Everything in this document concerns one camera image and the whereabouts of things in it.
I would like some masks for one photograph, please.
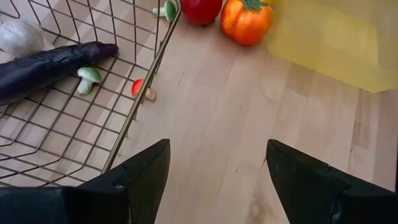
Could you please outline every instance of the green stem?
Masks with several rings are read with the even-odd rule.
[[[242,2],[245,10],[255,9],[261,11],[261,6],[269,5],[267,2],[262,2],[260,0],[242,0]]]

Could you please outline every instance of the orange bell pepper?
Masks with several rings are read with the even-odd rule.
[[[242,45],[259,43],[274,21],[267,0],[228,0],[221,13],[223,32]]]

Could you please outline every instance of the green mushroom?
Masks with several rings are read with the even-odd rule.
[[[156,14],[158,11],[159,10],[157,7],[152,10],[152,12]],[[173,22],[176,15],[177,10],[175,9],[174,3],[172,3],[171,1],[166,1],[164,3],[164,7],[160,7],[159,17],[166,17],[167,21]]]
[[[77,75],[81,77],[77,92],[81,95],[87,95],[91,92],[93,83],[102,82],[100,73],[95,68],[83,67],[77,70]]]

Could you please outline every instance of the yellow bin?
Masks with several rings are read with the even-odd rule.
[[[370,92],[398,88],[397,0],[276,0],[270,53]]]

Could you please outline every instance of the wire grid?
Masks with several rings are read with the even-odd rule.
[[[1,6],[6,3],[0,3],[2,19],[20,18],[17,4],[21,1],[10,0],[8,9],[12,10],[3,11]],[[145,78],[158,53],[159,18],[149,10],[150,4],[145,0],[27,0],[27,3],[56,46],[101,41],[105,36],[108,42],[123,44],[119,45],[117,57],[97,65],[103,82],[88,96],[76,93],[80,80],[72,74],[20,103],[0,109],[0,186],[80,185],[109,169],[105,164],[115,153],[112,150],[116,139],[124,131],[123,124],[134,101],[130,95],[133,78],[140,75]],[[153,5],[159,7],[160,0],[154,0]],[[129,14],[124,19],[119,17],[120,9],[128,7]],[[140,26],[139,21],[148,24],[148,18],[138,18],[145,15],[154,24]],[[67,21],[72,23],[69,33],[63,31]],[[140,54],[146,58],[142,63]],[[156,71],[159,65],[160,61],[154,65]]]

